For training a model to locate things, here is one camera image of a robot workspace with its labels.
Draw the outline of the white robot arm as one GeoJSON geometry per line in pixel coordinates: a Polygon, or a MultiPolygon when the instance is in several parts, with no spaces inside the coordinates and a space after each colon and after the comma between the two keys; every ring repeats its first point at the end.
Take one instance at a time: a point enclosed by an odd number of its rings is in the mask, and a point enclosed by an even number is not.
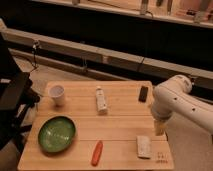
{"type": "Polygon", "coordinates": [[[191,90],[192,82],[184,75],[175,75],[153,89],[151,113],[157,122],[156,134],[160,135],[159,129],[176,112],[208,131],[213,143],[213,105],[192,97],[191,90]]]}

